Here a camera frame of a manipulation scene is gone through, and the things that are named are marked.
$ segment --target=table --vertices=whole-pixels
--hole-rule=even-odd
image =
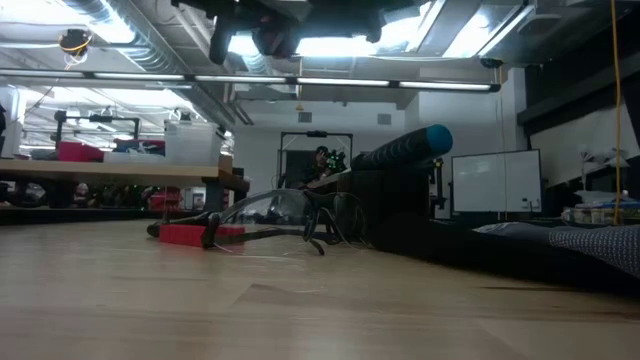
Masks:
[[[215,166],[107,164],[65,161],[0,160],[0,180],[38,178],[63,182],[131,183],[156,186],[206,186],[205,210],[222,211],[224,189],[235,200],[246,197],[249,183]]]
[[[236,254],[147,221],[2,228],[6,359],[637,359],[640,304],[299,237]]]

